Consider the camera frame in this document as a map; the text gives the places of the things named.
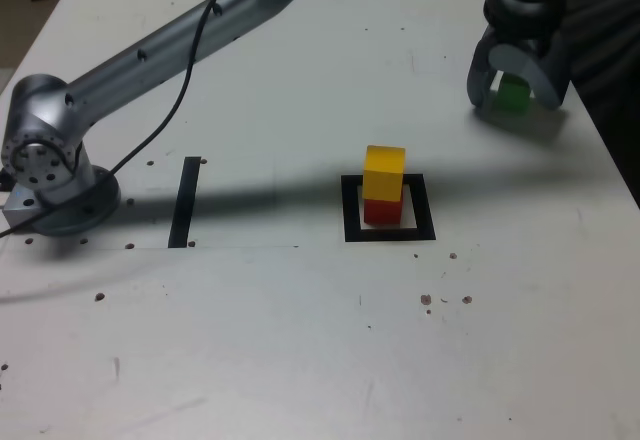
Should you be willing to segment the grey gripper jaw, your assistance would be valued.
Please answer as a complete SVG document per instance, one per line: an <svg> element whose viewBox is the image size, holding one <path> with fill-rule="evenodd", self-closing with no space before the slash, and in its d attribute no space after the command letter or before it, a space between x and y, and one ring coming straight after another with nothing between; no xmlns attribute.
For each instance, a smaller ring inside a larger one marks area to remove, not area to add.
<svg viewBox="0 0 640 440"><path fill-rule="evenodd" d="M500 44L489 53L495 69L527 82L537 102L547 110L559 109L570 82L570 65L565 42L555 34L542 56L523 47Z"/></svg>

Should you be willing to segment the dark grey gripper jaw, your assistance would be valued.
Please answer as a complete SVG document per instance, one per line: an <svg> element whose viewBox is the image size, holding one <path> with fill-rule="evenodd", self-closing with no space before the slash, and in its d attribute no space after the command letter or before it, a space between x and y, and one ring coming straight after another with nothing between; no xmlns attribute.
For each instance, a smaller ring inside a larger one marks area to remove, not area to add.
<svg viewBox="0 0 640 440"><path fill-rule="evenodd" d="M489 62L489 53L498 44L494 29L486 29L476 45L467 77L467 94L475 108L482 108L489 98L489 91L496 70Z"/></svg>

